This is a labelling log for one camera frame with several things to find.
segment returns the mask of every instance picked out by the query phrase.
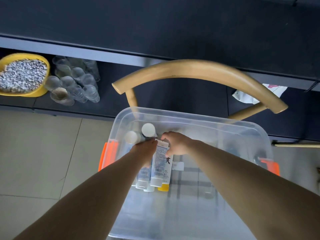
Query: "chair backrest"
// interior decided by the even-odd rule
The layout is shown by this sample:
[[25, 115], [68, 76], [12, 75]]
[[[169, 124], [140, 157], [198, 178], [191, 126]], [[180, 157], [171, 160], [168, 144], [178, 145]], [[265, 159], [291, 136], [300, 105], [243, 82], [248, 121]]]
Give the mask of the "chair backrest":
[[138, 102], [133, 88], [146, 82], [164, 78], [196, 78], [212, 81], [245, 92], [260, 101], [234, 113], [229, 118], [242, 120], [264, 109], [270, 109], [275, 114], [280, 113], [288, 106], [252, 77], [230, 66], [206, 60], [173, 60], [152, 65], [133, 72], [112, 86], [119, 93], [126, 93], [130, 107], [137, 107]]

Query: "tile floor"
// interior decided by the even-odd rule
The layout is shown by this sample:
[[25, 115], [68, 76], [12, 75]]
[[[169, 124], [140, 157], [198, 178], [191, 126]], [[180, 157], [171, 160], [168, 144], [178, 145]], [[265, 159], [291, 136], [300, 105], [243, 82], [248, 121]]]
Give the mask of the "tile floor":
[[[112, 122], [0, 110], [0, 239], [97, 172]], [[283, 177], [318, 193], [320, 150], [273, 148]]]

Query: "yellow bowl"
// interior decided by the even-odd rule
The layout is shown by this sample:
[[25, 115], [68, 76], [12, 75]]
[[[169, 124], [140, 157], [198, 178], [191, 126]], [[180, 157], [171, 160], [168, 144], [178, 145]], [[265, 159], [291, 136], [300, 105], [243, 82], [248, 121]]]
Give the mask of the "yellow bowl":
[[1, 92], [0, 91], [0, 95], [4, 95], [4, 96], [22, 96], [22, 97], [40, 97], [42, 95], [44, 95], [48, 90], [45, 89], [44, 87], [44, 83], [46, 81], [46, 79], [49, 76], [49, 72], [50, 72], [50, 64], [49, 61], [44, 58], [43, 56], [39, 56], [39, 55], [34, 55], [34, 54], [28, 54], [28, 53], [15, 53], [15, 54], [11, 54], [8, 56], [3, 57], [0, 60], [0, 72], [2, 72], [5, 69], [5, 66], [10, 64], [11, 62], [14, 62], [16, 60], [23, 60], [23, 59], [30, 59], [30, 60], [41, 60], [43, 61], [46, 66], [47, 66], [47, 73], [44, 77], [44, 80], [42, 82], [42, 84], [40, 85], [40, 87], [38, 87], [37, 89], [31, 91], [31, 92], [27, 92], [27, 93], [10, 93], [10, 92]]

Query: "hand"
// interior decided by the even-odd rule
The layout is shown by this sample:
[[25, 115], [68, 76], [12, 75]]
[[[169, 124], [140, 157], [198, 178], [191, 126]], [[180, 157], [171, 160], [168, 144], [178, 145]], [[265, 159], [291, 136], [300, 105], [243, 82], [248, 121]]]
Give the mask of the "hand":
[[161, 136], [161, 140], [167, 139], [170, 142], [170, 149], [165, 154], [166, 157], [170, 155], [184, 155], [187, 154], [188, 146], [192, 143], [192, 139], [182, 135], [178, 132], [165, 132]]
[[158, 141], [154, 138], [134, 145], [130, 152], [134, 157], [144, 162], [144, 167], [150, 166], [153, 154], [156, 152]]

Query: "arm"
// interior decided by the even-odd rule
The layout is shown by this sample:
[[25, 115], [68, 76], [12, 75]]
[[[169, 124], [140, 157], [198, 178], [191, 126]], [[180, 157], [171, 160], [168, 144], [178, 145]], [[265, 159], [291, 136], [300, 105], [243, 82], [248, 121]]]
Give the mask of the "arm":
[[15, 240], [105, 240], [134, 178], [150, 164], [156, 147], [154, 139], [133, 146], [59, 200]]
[[320, 197], [249, 161], [180, 133], [167, 154], [188, 154], [258, 240], [319, 239]]

